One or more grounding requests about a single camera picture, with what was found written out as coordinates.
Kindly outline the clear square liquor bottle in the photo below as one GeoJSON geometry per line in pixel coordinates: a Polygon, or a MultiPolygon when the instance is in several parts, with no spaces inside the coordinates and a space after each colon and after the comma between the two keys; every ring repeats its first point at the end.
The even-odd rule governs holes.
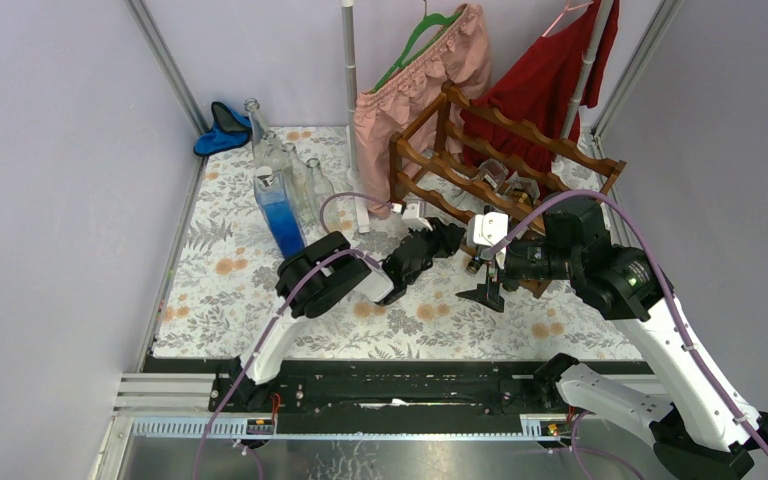
{"type": "Polygon", "coordinates": [[[536,180],[512,175],[506,181],[502,194],[518,204],[535,207],[540,201],[541,192],[536,180]]]}

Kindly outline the blue glass bottle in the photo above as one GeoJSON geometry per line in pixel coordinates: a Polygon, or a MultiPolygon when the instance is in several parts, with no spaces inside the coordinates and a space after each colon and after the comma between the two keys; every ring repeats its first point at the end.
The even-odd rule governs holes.
{"type": "Polygon", "coordinates": [[[305,248],[290,184],[285,175],[269,166],[255,169],[254,197],[282,256],[290,258],[305,248]]]}

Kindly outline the clear liquor bottle gold label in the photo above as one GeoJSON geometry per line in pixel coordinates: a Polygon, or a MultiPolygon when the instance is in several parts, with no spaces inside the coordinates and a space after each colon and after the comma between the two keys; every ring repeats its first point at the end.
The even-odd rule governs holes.
{"type": "MultiPolygon", "coordinates": [[[[487,159],[479,166],[472,180],[487,185],[494,193],[497,193],[499,187],[507,180],[509,174],[510,170],[503,163],[495,159],[487,159]]],[[[489,205],[489,202],[481,200],[479,197],[466,191],[457,193],[453,202],[456,207],[477,208],[479,211],[489,205]]]]}

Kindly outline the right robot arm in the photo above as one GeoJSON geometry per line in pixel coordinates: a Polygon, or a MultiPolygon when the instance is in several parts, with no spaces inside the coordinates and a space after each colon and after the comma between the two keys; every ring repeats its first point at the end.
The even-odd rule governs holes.
{"type": "Polygon", "coordinates": [[[554,194],[532,213],[544,222],[541,240],[526,238],[505,213],[473,216],[466,241],[487,274],[465,298],[502,311],[502,292],[525,280],[567,281],[632,342],[667,396],[654,399],[561,353],[534,373],[537,405],[549,412],[567,405],[617,425],[676,478],[741,479],[753,468],[753,451],[768,455],[768,412],[753,407],[716,365],[648,244],[611,240],[603,214],[611,206],[592,190],[554,194]]]}

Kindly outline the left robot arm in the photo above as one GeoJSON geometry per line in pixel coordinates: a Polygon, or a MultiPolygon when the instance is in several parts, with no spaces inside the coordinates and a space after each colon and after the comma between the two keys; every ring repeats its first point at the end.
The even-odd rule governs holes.
{"type": "Polygon", "coordinates": [[[305,322],[324,315],[353,292],[376,305],[394,303],[436,259],[453,256],[464,234],[464,228],[433,218],[427,227],[411,228],[378,262],[334,232],[284,260],[277,270],[275,316],[246,353],[217,372],[208,410],[250,412],[264,407],[305,322]]]}

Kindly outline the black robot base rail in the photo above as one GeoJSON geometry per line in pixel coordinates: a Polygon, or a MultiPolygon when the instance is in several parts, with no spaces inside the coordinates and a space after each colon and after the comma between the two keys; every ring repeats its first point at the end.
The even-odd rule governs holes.
{"type": "Polygon", "coordinates": [[[218,368],[210,412],[263,413],[280,434],[508,434],[523,415],[562,426],[568,406],[539,362],[286,360],[263,385],[218,368]]]}

